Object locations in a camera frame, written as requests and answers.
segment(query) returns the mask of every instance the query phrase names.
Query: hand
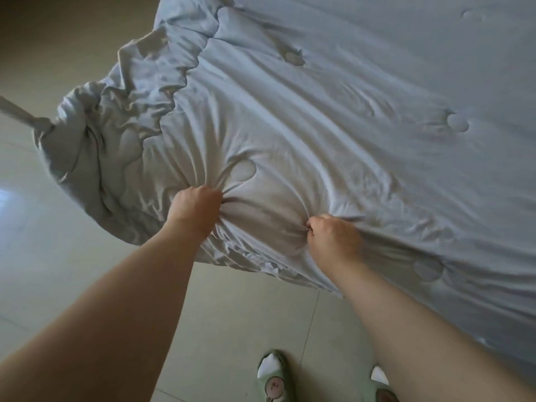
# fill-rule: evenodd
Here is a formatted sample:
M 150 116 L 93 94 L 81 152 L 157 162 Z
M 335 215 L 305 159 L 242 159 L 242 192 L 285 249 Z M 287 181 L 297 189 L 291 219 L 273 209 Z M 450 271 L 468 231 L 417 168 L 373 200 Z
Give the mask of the hand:
M 363 240 L 352 223 L 322 214 L 307 222 L 309 252 L 316 265 L 330 279 L 341 267 L 365 267 L 361 257 Z
M 194 238 L 201 244 L 218 221 L 222 198 L 221 191 L 208 186 L 181 190 L 171 202 L 164 228 Z

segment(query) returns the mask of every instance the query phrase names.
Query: white bedding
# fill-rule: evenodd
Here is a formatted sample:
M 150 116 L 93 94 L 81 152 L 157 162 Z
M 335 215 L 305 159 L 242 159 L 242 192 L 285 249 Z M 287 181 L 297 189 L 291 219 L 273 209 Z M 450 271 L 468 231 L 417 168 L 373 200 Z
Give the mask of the white bedding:
M 51 174 L 141 244 L 224 190 L 199 261 L 336 288 L 305 221 L 525 373 L 536 363 L 536 0 L 162 0 L 109 76 L 35 127 Z

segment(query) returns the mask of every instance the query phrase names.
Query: beige tile floor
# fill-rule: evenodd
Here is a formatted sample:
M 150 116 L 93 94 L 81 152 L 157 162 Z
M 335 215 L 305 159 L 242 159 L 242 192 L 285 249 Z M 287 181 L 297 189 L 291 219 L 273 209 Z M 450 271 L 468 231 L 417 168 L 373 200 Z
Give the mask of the beige tile floor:
M 148 32 L 158 0 L 0 1 L 0 94 L 53 116 L 73 86 L 102 78 Z M 132 250 L 48 179 L 29 130 L 0 117 L 0 358 Z M 153 401 L 258 401 L 255 368 L 287 351 L 298 395 L 357 401 L 374 360 L 350 308 L 314 289 L 197 264 Z

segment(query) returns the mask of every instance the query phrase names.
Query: forearm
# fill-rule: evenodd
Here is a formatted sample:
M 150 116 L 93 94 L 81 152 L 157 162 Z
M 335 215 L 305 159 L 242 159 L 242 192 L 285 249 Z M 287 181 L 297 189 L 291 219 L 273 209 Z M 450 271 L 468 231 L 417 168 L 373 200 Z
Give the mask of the forearm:
M 479 344 L 366 267 L 332 277 L 372 338 L 401 401 L 534 401 Z
M 197 248 L 154 236 L 0 366 L 0 400 L 149 400 Z

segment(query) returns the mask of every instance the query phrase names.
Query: white sock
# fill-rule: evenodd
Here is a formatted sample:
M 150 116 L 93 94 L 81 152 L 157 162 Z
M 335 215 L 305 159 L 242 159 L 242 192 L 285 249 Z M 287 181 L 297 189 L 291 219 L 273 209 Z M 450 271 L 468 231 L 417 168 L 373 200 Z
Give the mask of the white sock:
M 281 370 L 282 368 L 283 366 L 281 365 L 281 361 L 279 361 L 279 358 L 277 358 L 276 355 L 272 353 L 266 356 L 260 363 L 259 370 L 257 372 L 257 378 L 272 374 Z
M 387 376 L 385 375 L 385 372 L 383 372 L 383 369 L 379 367 L 379 365 L 374 366 L 374 368 L 372 369 L 372 373 L 370 374 L 370 378 L 373 381 L 378 381 L 384 385 L 389 385 Z

